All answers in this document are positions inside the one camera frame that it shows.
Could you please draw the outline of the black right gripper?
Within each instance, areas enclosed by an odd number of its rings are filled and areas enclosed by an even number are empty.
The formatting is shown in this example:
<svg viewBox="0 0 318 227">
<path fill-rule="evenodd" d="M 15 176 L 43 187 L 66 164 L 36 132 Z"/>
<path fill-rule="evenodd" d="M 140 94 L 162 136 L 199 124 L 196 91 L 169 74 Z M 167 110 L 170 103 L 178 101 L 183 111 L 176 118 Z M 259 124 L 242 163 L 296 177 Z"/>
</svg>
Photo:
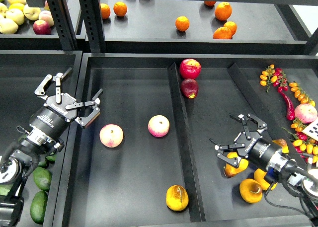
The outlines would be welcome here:
<svg viewBox="0 0 318 227">
<path fill-rule="evenodd" d="M 216 156 L 234 168 L 238 168 L 241 159 L 245 157 L 263 171 L 273 168 L 280 172 L 283 168 L 282 147 L 261 136 L 267 130 L 267 124 L 251 113 L 230 113 L 229 116 L 242 124 L 243 132 L 238 134 L 233 144 L 225 146 L 210 138 L 209 141 L 217 151 Z M 245 151 L 246 154 L 239 154 L 239 151 Z M 227 157 L 230 152 L 235 152 L 238 157 Z"/>
</svg>

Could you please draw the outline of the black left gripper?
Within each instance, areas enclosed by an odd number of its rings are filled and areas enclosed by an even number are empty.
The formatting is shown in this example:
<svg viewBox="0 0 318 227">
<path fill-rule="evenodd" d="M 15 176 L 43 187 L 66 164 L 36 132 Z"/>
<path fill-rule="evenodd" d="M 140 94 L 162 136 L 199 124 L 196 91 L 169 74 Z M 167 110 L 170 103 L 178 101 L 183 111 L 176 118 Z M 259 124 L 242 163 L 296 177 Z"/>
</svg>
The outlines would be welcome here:
<svg viewBox="0 0 318 227">
<path fill-rule="evenodd" d="M 69 68 L 64 73 L 56 75 L 48 74 L 44 77 L 34 93 L 46 102 L 44 105 L 31 116 L 29 126 L 37 128 L 46 136 L 57 139 L 70 125 L 76 121 L 82 128 L 87 128 L 100 114 L 99 96 L 103 93 L 100 89 L 90 101 L 76 102 L 76 99 L 69 94 L 62 95 L 62 81 L 66 80 L 72 73 L 73 69 Z M 48 96 L 47 89 L 55 84 L 55 96 Z M 79 111 L 90 110 L 87 116 L 80 116 Z"/>
</svg>

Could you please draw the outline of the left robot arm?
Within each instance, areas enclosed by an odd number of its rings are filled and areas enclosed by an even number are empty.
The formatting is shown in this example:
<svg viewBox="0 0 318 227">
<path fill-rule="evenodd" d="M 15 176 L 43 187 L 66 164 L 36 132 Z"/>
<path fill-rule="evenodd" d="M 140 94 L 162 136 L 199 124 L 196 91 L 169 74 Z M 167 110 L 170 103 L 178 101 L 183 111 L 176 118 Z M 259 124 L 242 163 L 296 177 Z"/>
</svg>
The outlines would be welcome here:
<svg viewBox="0 0 318 227">
<path fill-rule="evenodd" d="M 0 184 L 10 185 L 0 197 L 0 225 L 14 227 L 20 221 L 24 206 L 22 196 L 28 177 L 38 167 L 41 157 L 52 156 L 64 148 L 62 133 L 75 121 L 87 128 L 100 114 L 100 89 L 90 101 L 78 102 L 62 91 L 62 82 L 71 70 L 46 75 L 34 93 L 44 100 L 31 116 L 30 130 L 19 128 L 24 136 L 13 142 L 0 157 Z"/>
</svg>

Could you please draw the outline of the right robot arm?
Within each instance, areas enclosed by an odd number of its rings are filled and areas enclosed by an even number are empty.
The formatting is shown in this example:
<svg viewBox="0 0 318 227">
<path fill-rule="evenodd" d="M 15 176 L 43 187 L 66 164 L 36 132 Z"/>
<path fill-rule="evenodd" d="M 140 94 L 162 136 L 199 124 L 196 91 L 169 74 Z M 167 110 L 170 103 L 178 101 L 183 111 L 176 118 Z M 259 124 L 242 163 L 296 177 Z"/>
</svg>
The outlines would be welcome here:
<svg viewBox="0 0 318 227">
<path fill-rule="evenodd" d="M 295 160 L 283 154 L 282 147 L 263 137 L 267 124 L 253 114 L 230 117 L 241 122 L 243 131 L 232 144 L 221 145 L 213 139 L 217 157 L 232 167 L 248 160 L 257 168 L 267 171 L 265 180 L 270 185 L 281 183 L 288 193 L 299 198 L 301 213 L 307 216 L 312 226 L 318 225 L 318 170 L 304 170 Z"/>
</svg>

